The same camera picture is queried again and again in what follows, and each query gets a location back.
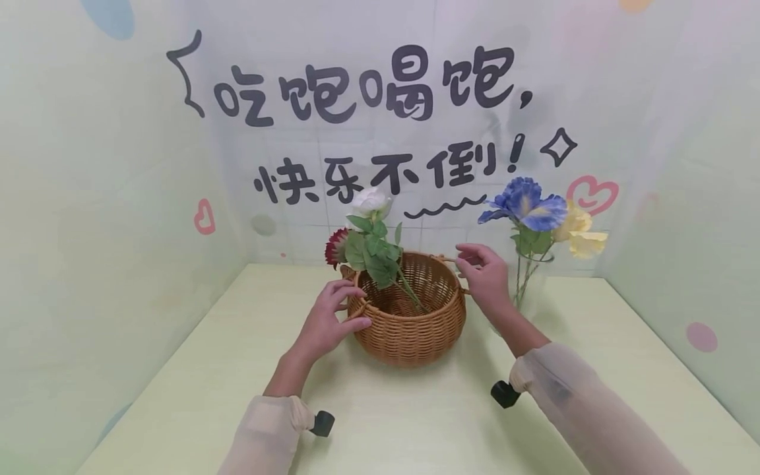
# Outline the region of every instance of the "table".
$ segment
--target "table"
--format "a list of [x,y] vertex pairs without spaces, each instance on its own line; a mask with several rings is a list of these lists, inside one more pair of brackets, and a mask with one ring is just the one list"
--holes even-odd
[[[78,474],[216,473],[246,405],[337,277],[249,265]],[[301,437],[290,473],[586,473],[529,395],[507,410],[491,399],[515,359],[467,300],[460,340],[431,366],[384,366],[352,337],[318,362],[304,400],[336,422],[327,439]],[[605,280],[549,278],[534,323],[578,351],[694,474],[760,473],[757,444]]]

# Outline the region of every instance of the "sleeve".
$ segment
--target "sleeve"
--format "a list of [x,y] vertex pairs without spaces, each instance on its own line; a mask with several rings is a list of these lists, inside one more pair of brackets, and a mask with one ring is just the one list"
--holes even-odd
[[509,381],[533,396],[591,475],[688,475],[644,420],[568,347],[550,343],[529,351]]
[[287,475],[314,413],[296,396],[256,396],[238,425],[218,475]]

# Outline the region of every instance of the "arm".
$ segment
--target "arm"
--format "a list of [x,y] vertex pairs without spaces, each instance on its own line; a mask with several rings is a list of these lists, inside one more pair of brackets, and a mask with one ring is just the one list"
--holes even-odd
[[592,475],[687,474],[657,434],[574,351],[552,343],[509,301],[507,265],[484,245],[459,245],[457,266],[517,361],[509,381],[529,392]]
[[372,324],[369,318],[337,320],[335,312],[345,309],[340,303],[349,295],[365,294],[348,280],[330,282],[319,294],[263,395],[249,404],[219,475],[287,475],[301,432],[314,426],[314,413],[300,399],[312,366],[346,336]]

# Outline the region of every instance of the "woven basket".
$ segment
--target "woven basket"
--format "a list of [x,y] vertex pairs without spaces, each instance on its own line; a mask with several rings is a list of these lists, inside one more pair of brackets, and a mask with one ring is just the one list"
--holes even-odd
[[405,252],[401,269],[426,309],[419,311],[409,296],[391,286],[378,290],[365,271],[341,266],[344,278],[367,294],[349,297],[348,318],[366,315],[372,326],[355,334],[367,353],[393,366],[416,368],[436,361],[459,338],[466,318],[465,289],[443,256]]

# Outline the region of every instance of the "red flower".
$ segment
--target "red flower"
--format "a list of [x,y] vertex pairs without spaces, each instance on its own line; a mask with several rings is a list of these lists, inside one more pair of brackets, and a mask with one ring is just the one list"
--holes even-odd
[[346,260],[346,239],[348,239],[348,228],[340,228],[330,236],[328,244],[325,246],[325,260],[328,264],[337,268],[338,264],[348,262]]

